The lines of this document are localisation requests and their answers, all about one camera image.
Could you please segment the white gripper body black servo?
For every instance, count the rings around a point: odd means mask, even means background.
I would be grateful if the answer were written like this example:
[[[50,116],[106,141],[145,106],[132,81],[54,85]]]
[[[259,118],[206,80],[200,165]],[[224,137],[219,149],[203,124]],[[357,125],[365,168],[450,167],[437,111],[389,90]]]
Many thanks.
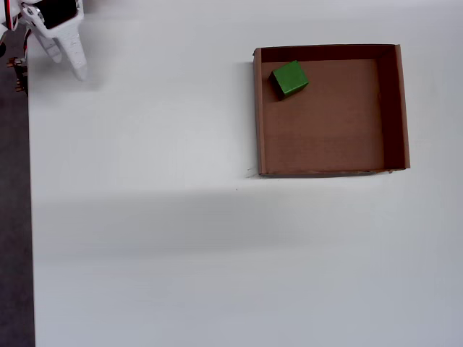
[[[37,9],[41,20],[37,29],[45,37],[77,33],[84,18],[83,2],[78,0],[43,0]]]

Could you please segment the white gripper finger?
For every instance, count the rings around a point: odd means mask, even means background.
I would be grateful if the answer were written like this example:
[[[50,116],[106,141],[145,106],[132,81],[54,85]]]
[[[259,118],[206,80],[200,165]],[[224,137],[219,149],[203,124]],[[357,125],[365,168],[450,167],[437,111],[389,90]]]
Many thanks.
[[[58,28],[55,41],[60,51],[68,59],[76,78],[80,81],[85,80],[88,74],[88,67],[80,40],[78,25],[65,25]]]
[[[20,3],[22,18],[20,22],[34,34],[43,50],[55,62],[61,63],[62,54],[60,48],[53,38],[49,38],[48,28],[46,27],[45,17],[43,12],[35,3]]]

